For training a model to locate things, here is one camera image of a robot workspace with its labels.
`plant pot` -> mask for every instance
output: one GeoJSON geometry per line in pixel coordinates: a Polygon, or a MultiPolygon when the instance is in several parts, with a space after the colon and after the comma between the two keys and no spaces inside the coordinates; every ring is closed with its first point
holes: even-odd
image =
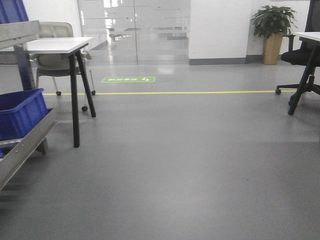
{"type": "Polygon", "coordinates": [[[276,65],[282,43],[283,33],[272,33],[269,38],[264,38],[263,44],[263,64],[276,65]]]}

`white desk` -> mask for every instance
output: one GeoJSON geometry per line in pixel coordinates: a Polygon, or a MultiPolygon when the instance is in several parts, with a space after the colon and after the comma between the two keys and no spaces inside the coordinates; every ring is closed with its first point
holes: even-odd
{"type": "Polygon", "coordinates": [[[69,54],[83,48],[93,37],[38,38],[25,43],[30,54],[69,54]]]}
{"type": "Polygon", "coordinates": [[[78,112],[78,95],[76,80],[76,63],[77,59],[81,77],[88,99],[91,116],[96,116],[95,106],[92,100],[90,87],[88,84],[87,74],[82,61],[80,50],[89,44],[93,37],[57,37],[57,38],[38,38],[34,41],[27,42],[24,50],[29,54],[61,54],[62,58],[68,58],[70,63],[70,82],[71,82],[71,103],[72,103],[72,120],[73,120],[73,143],[74,147],[80,146],[79,133],[79,112],[78,112]]]}
{"type": "Polygon", "coordinates": [[[307,85],[309,76],[313,74],[313,69],[316,67],[316,65],[314,64],[315,57],[317,56],[316,53],[320,51],[320,32],[316,32],[316,31],[315,32],[295,32],[294,35],[299,36],[300,40],[302,41],[312,42],[313,49],[309,56],[308,63],[305,66],[299,86],[295,94],[291,96],[292,100],[289,102],[290,104],[290,109],[288,111],[289,115],[293,115],[296,110],[300,97],[304,92],[305,86],[307,85]]]}
{"type": "Polygon", "coordinates": [[[311,39],[315,41],[320,41],[320,32],[319,31],[310,31],[310,32],[295,32],[294,35],[305,38],[311,39]]]}

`blue storage box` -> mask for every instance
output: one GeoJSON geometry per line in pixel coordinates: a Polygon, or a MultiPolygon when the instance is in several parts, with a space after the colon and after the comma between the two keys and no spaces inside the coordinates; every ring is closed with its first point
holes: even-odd
{"type": "Polygon", "coordinates": [[[49,112],[43,88],[0,95],[0,141],[23,138],[49,112]]]}

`metal shelf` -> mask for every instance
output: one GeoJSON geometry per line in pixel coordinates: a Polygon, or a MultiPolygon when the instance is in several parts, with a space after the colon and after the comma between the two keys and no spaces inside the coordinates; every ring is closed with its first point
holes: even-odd
{"type": "Polygon", "coordinates": [[[22,21],[0,24],[0,49],[37,39],[39,21],[22,21]]]}
{"type": "Polygon", "coordinates": [[[2,148],[9,145],[15,146],[0,161],[0,190],[41,144],[56,124],[56,113],[54,109],[51,109],[24,138],[15,139],[13,142],[10,142],[9,140],[1,141],[1,144],[3,144],[1,146],[2,148]]]}

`table top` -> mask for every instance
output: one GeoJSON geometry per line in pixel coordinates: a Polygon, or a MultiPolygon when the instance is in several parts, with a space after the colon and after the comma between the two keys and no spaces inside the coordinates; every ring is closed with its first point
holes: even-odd
{"type": "Polygon", "coordinates": [[[29,54],[69,54],[89,43],[93,37],[38,38],[25,44],[29,54]]]}
{"type": "Polygon", "coordinates": [[[320,32],[319,31],[309,31],[309,32],[295,32],[294,35],[305,38],[311,39],[320,42],[320,32]]]}

